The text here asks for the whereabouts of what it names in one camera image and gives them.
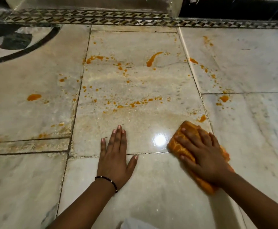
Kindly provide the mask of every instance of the hand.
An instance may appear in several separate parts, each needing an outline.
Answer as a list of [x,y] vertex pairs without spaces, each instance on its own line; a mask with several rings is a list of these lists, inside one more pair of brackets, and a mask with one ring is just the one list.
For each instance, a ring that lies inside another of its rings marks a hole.
[[181,156],[180,159],[186,168],[203,180],[220,186],[222,177],[225,177],[225,174],[230,171],[221,154],[217,138],[202,129],[198,129],[201,139],[184,128],[181,131],[189,140],[181,137],[177,137],[176,140],[189,150],[196,160],[195,163],[189,158]]
[[97,176],[111,179],[120,190],[130,179],[137,164],[138,155],[133,156],[126,165],[126,131],[121,125],[112,131],[107,149],[105,138],[101,140],[101,153]]

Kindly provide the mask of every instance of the marble tile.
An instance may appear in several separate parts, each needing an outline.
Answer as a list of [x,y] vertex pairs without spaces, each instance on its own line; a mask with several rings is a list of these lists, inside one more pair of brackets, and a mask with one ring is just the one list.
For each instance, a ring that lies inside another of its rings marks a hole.
[[55,217],[66,153],[0,156],[0,228],[45,228]]
[[278,92],[278,30],[179,32],[201,93]]
[[70,137],[88,38],[89,27],[64,25],[45,45],[0,63],[0,142]]
[[91,31],[125,31],[125,32],[170,32],[177,33],[176,27],[170,26],[110,26],[92,25]]
[[[209,94],[203,100],[232,167],[278,202],[278,93]],[[247,216],[244,219],[254,228]]]
[[[97,163],[98,158],[68,161],[59,214],[93,182]],[[93,228],[118,228],[127,217],[161,229],[240,228],[228,196],[222,191],[206,196],[171,154],[140,155],[133,176]]]
[[210,130],[207,120],[198,122],[205,112],[176,34],[94,31],[87,58],[74,157],[98,156],[100,139],[119,124],[127,131],[129,154],[167,152],[184,120]]
[[67,151],[70,139],[0,142],[0,154]]

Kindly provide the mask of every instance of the wet floor surface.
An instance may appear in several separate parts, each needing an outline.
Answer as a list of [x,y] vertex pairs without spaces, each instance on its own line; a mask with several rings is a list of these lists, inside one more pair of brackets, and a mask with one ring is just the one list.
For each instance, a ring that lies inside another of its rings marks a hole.
[[184,120],[214,132],[236,172],[278,202],[278,30],[63,25],[0,36],[0,228],[45,228],[94,180],[100,139],[118,124],[139,160],[94,228],[127,217],[254,228],[167,152]]

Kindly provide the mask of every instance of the mosaic border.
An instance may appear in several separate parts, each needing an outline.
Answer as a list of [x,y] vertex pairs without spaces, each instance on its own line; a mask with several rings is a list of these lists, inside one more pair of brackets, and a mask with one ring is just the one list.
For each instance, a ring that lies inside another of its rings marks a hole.
[[278,29],[278,21],[251,21],[228,19],[171,19],[161,13],[130,13],[87,10],[23,9],[2,16],[0,23],[31,26],[57,24],[171,26],[208,28]]

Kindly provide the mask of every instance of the finger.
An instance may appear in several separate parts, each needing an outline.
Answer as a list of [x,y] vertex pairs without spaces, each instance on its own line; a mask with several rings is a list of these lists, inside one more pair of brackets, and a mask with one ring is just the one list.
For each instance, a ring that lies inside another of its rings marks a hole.
[[210,138],[209,134],[205,130],[203,130],[201,128],[199,128],[197,131],[198,131],[198,133],[200,135],[200,138],[201,138],[202,142],[206,146],[212,146],[212,141],[211,141],[211,138]]
[[180,159],[183,161],[183,163],[185,164],[187,169],[189,169],[193,173],[197,174],[199,177],[201,176],[202,170],[198,164],[191,161],[189,158],[187,158],[185,156],[180,156]]
[[204,146],[202,140],[193,132],[187,131],[185,128],[181,129],[182,133],[198,148]]
[[127,148],[127,138],[126,138],[126,131],[122,130],[122,136],[121,136],[121,145],[120,145],[120,154],[125,157],[126,160],[126,148]]
[[209,133],[209,136],[211,138],[212,145],[216,148],[220,148],[220,144],[218,143],[216,136],[214,136],[212,133]]
[[191,141],[186,140],[186,139],[183,139],[182,137],[179,137],[179,136],[175,137],[175,139],[176,139],[183,147],[185,147],[187,150],[189,150],[189,151],[193,154],[193,156],[194,156],[195,158],[198,158],[198,157],[199,157],[199,154],[200,154],[199,148],[196,147],[195,145],[193,145]]
[[138,155],[135,155],[130,159],[126,169],[128,179],[130,179],[130,177],[133,175],[134,169],[137,165],[137,161],[138,161]]
[[112,148],[112,151],[114,153],[118,153],[119,150],[120,150],[121,134],[122,134],[122,127],[121,127],[121,125],[118,125],[118,129],[117,129],[117,132],[116,132],[116,137],[114,139],[114,146]]
[[105,138],[101,139],[101,152],[100,152],[100,158],[104,157],[106,154],[106,141]]
[[117,132],[117,130],[114,129],[114,130],[112,131],[111,136],[110,136],[110,139],[109,139],[109,142],[108,142],[108,145],[107,145],[107,152],[108,152],[108,153],[110,153],[110,152],[112,151],[112,148],[113,148],[113,146],[114,146],[114,139],[115,139],[115,137],[116,137],[116,132]]

